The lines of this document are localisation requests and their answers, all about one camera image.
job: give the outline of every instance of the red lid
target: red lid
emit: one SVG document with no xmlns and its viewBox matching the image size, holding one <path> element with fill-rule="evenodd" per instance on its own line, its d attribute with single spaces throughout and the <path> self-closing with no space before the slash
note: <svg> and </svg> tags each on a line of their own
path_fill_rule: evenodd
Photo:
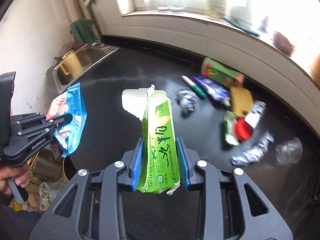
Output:
<svg viewBox="0 0 320 240">
<path fill-rule="evenodd" d="M 251 136 L 251 127 L 243 118 L 238 119 L 234 126 L 234 131 L 239 141 L 248 140 Z"/>
</svg>

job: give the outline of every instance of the black countertop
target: black countertop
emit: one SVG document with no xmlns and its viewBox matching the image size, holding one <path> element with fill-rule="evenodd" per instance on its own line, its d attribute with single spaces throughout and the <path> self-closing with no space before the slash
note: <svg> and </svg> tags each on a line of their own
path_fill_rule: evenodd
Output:
<svg viewBox="0 0 320 240">
<path fill-rule="evenodd" d="M 251 88 L 254 99 L 267 104 L 259 130 L 239 147 L 227 148 L 223 140 L 222 121 L 226 109 L 209 99 L 199 100 L 196 110 L 183 118 L 175 102 L 175 93 L 186 87 L 181 75 L 192 76 L 200 66 L 176 57 L 123 45 L 121 50 L 81 79 L 87 120 L 78 149 L 70 158 L 76 169 L 104 169 L 135 148 L 141 137 L 141 122 L 122 108 L 125 89 L 148 88 L 165 90 L 172 101 L 175 135 L 184 139 L 187 148 L 218 169 L 235 168 L 230 157 L 249 149 L 256 138 L 269 130 L 275 145 L 297 136 L 303 145 L 303 156 L 297 165 L 275 165 L 274 145 L 260 163 L 245 167 L 245 172 L 274 204 L 291 230 L 297 235 L 313 215 L 310 203 L 319 181 L 319 150 L 312 131 L 301 125 L 298 117 L 287 115 L 280 101 L 261 89 Z M 172 196 L 123 193 L 126 230 L 137 239 L 194 239 L 198 192 L 181 186 Z"/>
</svg>

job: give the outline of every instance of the green cloth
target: green cloth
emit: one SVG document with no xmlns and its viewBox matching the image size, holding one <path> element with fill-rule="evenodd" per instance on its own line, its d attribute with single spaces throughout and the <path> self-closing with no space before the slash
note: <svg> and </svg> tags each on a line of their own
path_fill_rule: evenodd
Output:
<svg viewBox="0 0 320 240">
<path fill-rule="evenodd" d="M 92 44 L 97 38 L 94 36 L 92 29 L 92 20 L 80 18 L 70 24 L 70 32 L 73 34 L 78 46 L 83 44 Z"/>
</svg>

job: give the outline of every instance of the window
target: window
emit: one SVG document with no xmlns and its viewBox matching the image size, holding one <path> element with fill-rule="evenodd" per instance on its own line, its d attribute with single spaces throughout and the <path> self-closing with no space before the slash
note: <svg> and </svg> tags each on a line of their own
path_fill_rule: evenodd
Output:
<svg viewBox="0 0 320 240">
<path fill-rule="evenodd" d="M 136 10 L 146 10 L 150 0 L 134 1 Z M 303 68 L 309 64 L 306 58 L 312 59 L 320 52 L 318 0 L 226 0 L 226 2 L 227 15 L 230 15 L 231 9 L 235 6 L 246 7 L 249 10 L 253 30 L 256 30 L 262 19 L 268 16 L 268 35 L 265 35 L 264 39 L 269 39 L 269 43 L 272 43 L 274 31 L 281 32 L 295 45 L 292 59 Z M 152 0 L 151 7 L 172 11 L 178 8 L 181 11 L 206 14 L 207 4 L 207 0 Z"/>
</svg>

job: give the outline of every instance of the yellow sponge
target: yellow sponge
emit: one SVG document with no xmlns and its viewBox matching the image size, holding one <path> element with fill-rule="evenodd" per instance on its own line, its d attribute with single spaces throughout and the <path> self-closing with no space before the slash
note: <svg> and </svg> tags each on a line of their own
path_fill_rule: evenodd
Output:
<svg viewBox="0 0 320 240">
<path fill-rule="evenodd" d="M 249 90 L 241 87 L 231 87 L 231 108 L 240 118 L 244 118 L 253 105 L 252 95 Z"/>
</svg>

